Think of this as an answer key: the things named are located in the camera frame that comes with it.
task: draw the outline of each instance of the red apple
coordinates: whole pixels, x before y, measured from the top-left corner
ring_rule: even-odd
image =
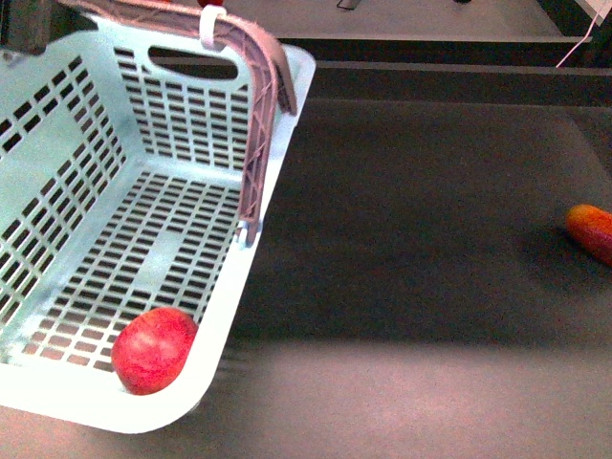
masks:
[[[567,231],[592,256],[612,266],[612,214],[580,204],[567,212]]]
[[[173,308],[157,308],[132,320],[121,331],[111,362],[125,388],[148,395],[168,387],[179,376],[198,326]]]

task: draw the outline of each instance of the plastic basket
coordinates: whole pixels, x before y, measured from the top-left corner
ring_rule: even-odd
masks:
[[[259,232],[250,247],[235,235],[251,75],[229,48],[97,22],[0,66],[0,404],[142,432],[208,389],[257,248]],[[238,76],[168,71],[152,46],[223,57]],[[315,62],[284,50],[299,115]],[[261,217],[297,119],[276,111]],[[199,332],[173,384],[133,396],[110,349],[156,306]]]

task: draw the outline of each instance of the gray basket handle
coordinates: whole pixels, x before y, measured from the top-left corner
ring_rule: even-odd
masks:
[[[124,25],[193,38],[200,37],[201,9],[147,0],[56,0]],[[250,246],[259,230],[274,111],[297,114],[297,102],[287,56],[280,43],[259,26],[230,14],[217,17],[215,43],[231,47],[251,71],[253,107],[249,119],[247,155],[238,211]]]

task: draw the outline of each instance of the table surface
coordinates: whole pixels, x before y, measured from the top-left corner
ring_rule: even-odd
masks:
[[[195,0],[178,0],[194,6]],[[514,40],[562,37],[537,0],[361,0],[353,11],[338,0],[226,0],[229,12],[281,38]]]
[[[0,408],[0,458],[609,458],[609,109],[310,99],[197,410],[120,435]]]

